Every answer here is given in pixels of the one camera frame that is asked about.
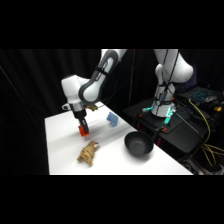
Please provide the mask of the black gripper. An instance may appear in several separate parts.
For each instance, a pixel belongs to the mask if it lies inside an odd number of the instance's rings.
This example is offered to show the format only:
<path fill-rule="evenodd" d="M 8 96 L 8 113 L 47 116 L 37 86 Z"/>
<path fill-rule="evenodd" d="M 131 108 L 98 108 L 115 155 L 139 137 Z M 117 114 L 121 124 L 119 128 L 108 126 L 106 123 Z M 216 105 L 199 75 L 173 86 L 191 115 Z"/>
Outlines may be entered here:
<path fill-rule="evenodd" d="M 87 115 L 86 110 L 83 109 L 81 111 L 74 111 L 73 114 L 74 114 L 74 117 L 79 120 L 79 126 L 78 126 L 79 127 L 79 131 L 83 131 L 84 130 L 84 133 L 88 134 L 89 133 L 89 127 L 88 127 L 88 124 L 87 124 L 87 122 L 85 120 L 85 117 Z"/>

